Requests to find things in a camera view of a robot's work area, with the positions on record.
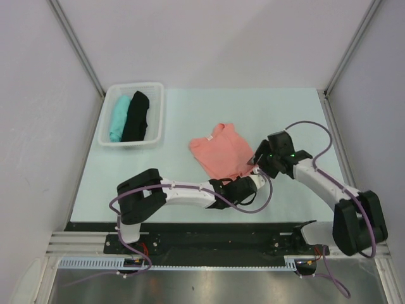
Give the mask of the salmon pink polo shirt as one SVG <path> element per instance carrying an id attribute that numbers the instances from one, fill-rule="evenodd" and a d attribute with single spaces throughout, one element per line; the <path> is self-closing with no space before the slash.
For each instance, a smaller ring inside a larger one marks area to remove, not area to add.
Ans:
<path id="1" fill-rule="evenodd" d="M 189 150 L 212 179 L 235 180 L 254 170 L 248 164 L 254 151 L 232 123 L 219 123 L 210 135 L 192 139 Z"/>

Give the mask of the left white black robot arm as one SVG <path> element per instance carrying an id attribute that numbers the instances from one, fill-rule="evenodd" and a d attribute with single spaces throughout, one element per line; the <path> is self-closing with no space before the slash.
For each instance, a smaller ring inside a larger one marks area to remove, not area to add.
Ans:
<path id="1" fill-rule="evenodd" d="M 148 169 L 116 187 L 120 208 L 118 246 L 126 253 L 140 245 L 143 222 L 164 206 L 194 206 L 223 210 L 250 205 L 266 184 L 258 174 L 246 177 L 211 179 L 201 184 L 179 183 L 160 176 L 156 168 Z"/>

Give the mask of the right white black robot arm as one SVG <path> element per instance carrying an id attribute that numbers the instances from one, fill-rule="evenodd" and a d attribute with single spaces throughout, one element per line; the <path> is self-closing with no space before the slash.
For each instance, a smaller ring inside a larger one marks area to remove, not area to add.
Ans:
<path id="1" fill-rule="evenodd" d="M 292 247 L 307 254 L 316 244 L 336 246 L 347 256 L 374 258 L 377 244 L 388 237 L 380 200 L 373 191 L 361 192 L 337 180 L 316 166 L 305 150 L 295 151 L 292 143 L 274 146 L 264 140 L 249 160 L 274 179 L 278 174 L 305 185 L 333 211 L 331 222 L 311 221 L 292 238 Z"/>

